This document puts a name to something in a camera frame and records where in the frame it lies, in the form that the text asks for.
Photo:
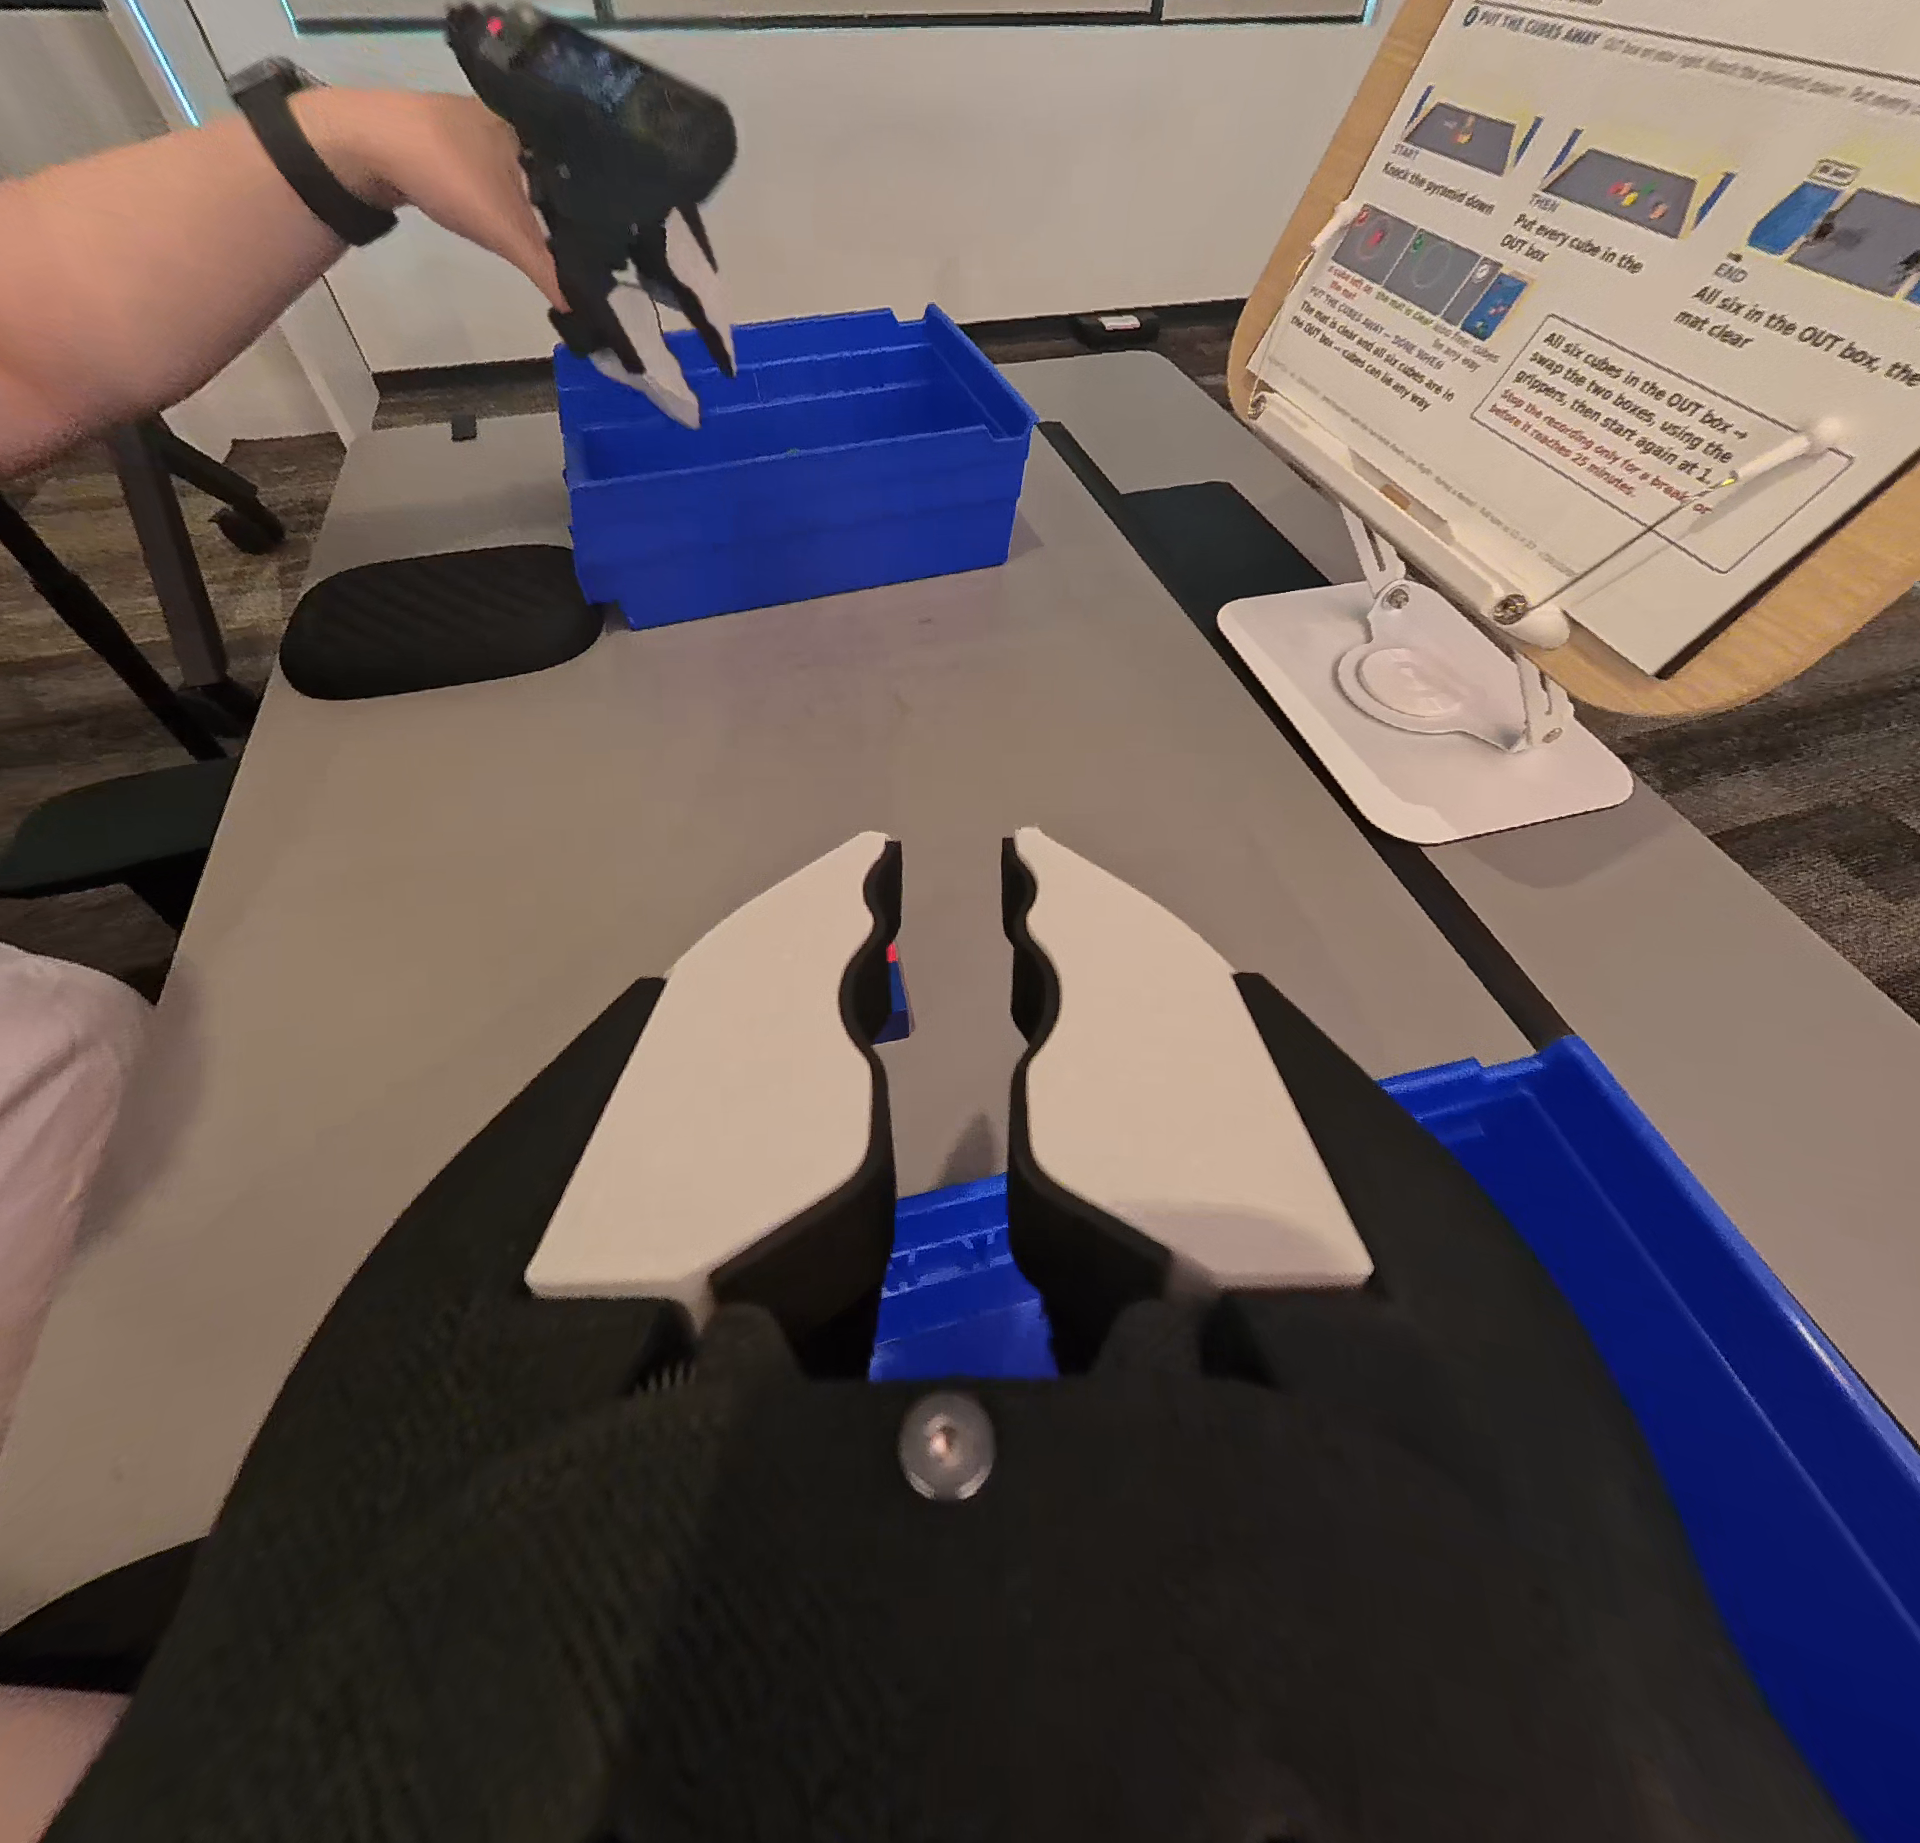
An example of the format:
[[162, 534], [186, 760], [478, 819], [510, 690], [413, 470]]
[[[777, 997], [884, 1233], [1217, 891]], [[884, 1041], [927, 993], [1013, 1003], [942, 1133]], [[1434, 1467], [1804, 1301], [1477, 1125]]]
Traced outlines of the person's left hand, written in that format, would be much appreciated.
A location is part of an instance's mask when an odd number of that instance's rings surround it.
[[513, 130], [472, 96], [324, 86], [291, 108], [332, 176], [386, 214], [420, 210], [521, 272], [551, 312], [567, 302]]

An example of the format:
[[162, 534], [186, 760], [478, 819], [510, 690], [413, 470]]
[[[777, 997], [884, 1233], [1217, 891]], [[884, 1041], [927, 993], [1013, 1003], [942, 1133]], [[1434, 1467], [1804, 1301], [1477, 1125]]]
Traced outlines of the black oval pad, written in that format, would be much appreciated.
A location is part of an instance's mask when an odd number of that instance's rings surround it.
[[545, 672], [604, 630], [567, 548], [507, 544], [366, 562], [310, 584], [277, 668], [303, 698], [372, 702]]

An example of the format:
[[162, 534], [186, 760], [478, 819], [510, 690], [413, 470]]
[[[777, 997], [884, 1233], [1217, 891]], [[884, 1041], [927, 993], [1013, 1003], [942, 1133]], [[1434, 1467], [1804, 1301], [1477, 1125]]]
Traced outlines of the grey desk leg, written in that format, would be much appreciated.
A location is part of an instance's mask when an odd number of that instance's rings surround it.
[[114, 430], [105, 446], [156, 594], [180, 698], [216, 738], [239, 742], [257, 704], [229, 678], [225, 638], [152, 426]]

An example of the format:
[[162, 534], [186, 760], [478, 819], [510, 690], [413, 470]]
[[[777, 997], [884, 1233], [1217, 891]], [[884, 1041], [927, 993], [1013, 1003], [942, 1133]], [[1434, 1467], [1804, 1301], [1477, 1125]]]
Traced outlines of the dark desk foot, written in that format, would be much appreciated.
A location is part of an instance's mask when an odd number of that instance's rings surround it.
[[192, 760], [40, 801], [3, 847], [2, 895], [123, 887], [183, 931], [237, 770], [237, 758]]

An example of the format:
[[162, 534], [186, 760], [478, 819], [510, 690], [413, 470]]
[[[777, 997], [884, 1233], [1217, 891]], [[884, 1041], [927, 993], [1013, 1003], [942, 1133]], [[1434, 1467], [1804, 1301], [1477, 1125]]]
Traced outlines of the black wristband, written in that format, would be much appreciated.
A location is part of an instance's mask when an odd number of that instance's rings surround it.
[[397, 216], [352, 192], [324, 162], [291, 112], [291, 100], [324, 84], [298, 64], [267, 58], [224, 80], [227, 102], [300, 204], [345, 248], [386, 238]]

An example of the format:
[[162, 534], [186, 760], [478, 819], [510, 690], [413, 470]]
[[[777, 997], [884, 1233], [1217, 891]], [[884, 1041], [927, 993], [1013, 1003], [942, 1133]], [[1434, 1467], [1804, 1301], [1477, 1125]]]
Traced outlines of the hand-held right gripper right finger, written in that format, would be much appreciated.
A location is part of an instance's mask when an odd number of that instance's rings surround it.
[[1037, 827], [1002, 843], [1002, 923], [1021, 1037], [1008, 1227], [1052, 1327], [1109, 1327], [1140, 1301], [1372, 1277], [1249, 977]]

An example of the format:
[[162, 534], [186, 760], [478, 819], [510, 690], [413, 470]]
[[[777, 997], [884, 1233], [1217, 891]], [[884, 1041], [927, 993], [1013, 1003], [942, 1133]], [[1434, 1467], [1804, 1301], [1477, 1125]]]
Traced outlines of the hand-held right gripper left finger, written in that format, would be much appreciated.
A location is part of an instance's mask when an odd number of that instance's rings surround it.
[[539, 1299], [753, 1303], [814, 1333], [875, 1301], [895, 1159], [900, 843], [860, 831], [669, 967], [529, 1257]]

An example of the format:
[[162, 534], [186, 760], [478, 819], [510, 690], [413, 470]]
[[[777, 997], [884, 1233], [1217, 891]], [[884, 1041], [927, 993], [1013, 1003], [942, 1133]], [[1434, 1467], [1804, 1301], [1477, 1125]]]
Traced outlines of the person's leg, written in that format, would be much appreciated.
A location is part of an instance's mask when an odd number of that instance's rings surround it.
[[2, 1687], [2, 1841], [38, 1841], [114, 1733], [121, 1693]]

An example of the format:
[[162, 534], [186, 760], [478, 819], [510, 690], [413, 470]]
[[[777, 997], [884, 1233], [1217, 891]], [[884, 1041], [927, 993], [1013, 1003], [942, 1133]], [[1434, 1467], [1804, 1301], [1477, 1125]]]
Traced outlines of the blue plastic bin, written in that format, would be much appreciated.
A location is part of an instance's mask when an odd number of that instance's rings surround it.
[[1008, 560], [1034, 408], [935, 306], [765, 320], [723, 376], [690, 330], [700, 426], [556, 346], [578, 582], [634, 630]]
[[1216, 1375], [1468, 1479], [1545, 1577], [1635, 1837], [1916, 1839], [1916, 1445], [1578, 1039], [1384, 1087], [1267, 997], [1373, 1251]]

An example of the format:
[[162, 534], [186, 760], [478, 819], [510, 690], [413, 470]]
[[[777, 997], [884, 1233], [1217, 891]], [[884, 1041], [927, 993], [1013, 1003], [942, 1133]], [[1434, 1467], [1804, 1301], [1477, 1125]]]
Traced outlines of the person's left forearm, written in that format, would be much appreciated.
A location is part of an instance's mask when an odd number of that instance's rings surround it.
[[3, 180], [3, 478], [189, 398], [345, 250], [239, 118]]

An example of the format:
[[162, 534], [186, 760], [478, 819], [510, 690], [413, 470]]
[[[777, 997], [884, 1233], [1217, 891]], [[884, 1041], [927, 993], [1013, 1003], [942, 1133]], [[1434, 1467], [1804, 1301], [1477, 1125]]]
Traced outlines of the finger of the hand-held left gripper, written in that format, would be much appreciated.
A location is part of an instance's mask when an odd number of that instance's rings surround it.
[[701, 404], [667, 348], [660, 308], [646, 288], [612, 288], [590, 362], [685, 430], [701, 426]]
[[723, 376], [738, 376], [731, 314], [696, 206], [673, 208], [661, 226], [661, 286], [667, 302], [707, 350]]

